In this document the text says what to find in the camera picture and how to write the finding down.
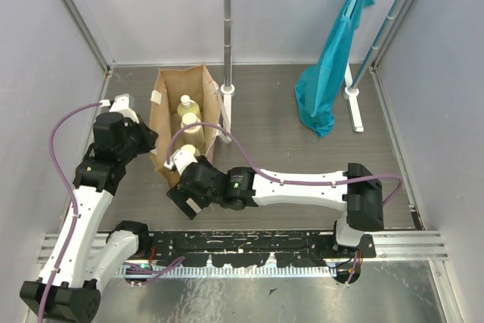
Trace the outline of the brown jute canvas bag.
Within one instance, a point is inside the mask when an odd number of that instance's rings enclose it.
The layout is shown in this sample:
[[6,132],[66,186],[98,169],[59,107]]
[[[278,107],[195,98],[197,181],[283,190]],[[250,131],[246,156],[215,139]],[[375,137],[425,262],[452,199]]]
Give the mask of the brown jute canvas bag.
[[205,65],[184,70],[159,70],[150,96],[150,129],[158,134],[151,151],[155,170],[173,187],[179,174],[165,167],[167,156],[186,145],[213,160],[218,131],[195,122],[217,124],[222,115],[219,88]]

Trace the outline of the white tube bottle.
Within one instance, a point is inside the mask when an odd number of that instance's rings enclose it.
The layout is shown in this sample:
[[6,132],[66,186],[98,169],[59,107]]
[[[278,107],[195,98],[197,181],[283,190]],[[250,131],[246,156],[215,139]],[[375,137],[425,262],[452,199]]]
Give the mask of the white tube bottle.
[[205,147],[205,134],[202,126],[179,129],[172,137],[171,142],[176,144],[180,138],[183,139],[184,144],[191,144],[195,148],[203,149]]

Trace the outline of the yellow pump dispenser bottle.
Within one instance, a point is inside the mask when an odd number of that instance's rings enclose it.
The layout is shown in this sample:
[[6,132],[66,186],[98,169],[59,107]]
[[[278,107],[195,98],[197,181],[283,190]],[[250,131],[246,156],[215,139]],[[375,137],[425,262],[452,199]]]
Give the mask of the yellow pump dispenser bottle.
[[199,104],[192,100],[189,95],[182,95],[180,97],[180,103],[177,106],[177,114],[182,118],[186,113],[193,113],[198,119],[201,118]]

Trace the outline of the pale green lotion bottle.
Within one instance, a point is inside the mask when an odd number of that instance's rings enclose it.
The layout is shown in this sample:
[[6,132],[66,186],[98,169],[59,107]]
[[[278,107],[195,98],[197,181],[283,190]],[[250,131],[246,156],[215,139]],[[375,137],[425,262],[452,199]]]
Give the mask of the pale green lotion bottle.
[[186,113],[181,118],[181,127],[186,133],[198,133],[202,130],[202,126],[198,125],[200,118],[195,113]]

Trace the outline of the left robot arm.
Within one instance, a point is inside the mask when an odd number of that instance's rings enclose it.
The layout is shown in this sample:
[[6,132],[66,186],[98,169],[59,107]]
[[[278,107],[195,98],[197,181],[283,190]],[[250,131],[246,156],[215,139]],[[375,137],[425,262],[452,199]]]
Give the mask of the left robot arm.
[[122,221],[94,257],[98,227],[126,174],[127,165],[154,149],[157,134],[129,108],[98,115],[94,141],[68,184],[71,207],[51,255],[35,281],[25,281],[20,298],[39,321],[93,321],[101,294],[122,264],[151,251],[148,226]]

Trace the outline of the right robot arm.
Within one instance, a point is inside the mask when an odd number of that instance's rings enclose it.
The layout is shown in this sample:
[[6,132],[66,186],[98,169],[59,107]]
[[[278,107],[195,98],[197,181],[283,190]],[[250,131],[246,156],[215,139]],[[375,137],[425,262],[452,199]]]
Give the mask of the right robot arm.
[[177,151],[164,167],[179,174],[167,195],[189,219],[212,203],[230,210],[283,203],[329,208],[340,213],[331,246],[342,258],[358,249],[365,233],[384,227],[382,184],[359,163],[325,174],[256,171],[251,167],[222,172],[204,156]]

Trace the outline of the cream white bottle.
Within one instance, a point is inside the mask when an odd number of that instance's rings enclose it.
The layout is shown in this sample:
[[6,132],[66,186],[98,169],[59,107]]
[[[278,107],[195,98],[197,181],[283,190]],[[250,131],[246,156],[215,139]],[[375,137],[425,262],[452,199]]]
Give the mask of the cream white bottle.
[[184,144],[184,145],[181,146],[181,149],[183,151],[187,151],[189,153],[192,153],[195,157],[200,156],[200,151],[195,146],[193,146],[192,144]]

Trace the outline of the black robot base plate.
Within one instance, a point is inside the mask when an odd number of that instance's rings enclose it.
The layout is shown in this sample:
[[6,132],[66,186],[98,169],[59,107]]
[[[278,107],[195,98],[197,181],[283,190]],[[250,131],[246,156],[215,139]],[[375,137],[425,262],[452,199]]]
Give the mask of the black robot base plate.
[[155,231],[151,240],[159,264],[182,256],[184,267],[262,267],[271,258],[278,268],[320,267],[356,251],[366,259],[377,255],[369,234],[357,247],[338,247],[332,232],[317,230]]

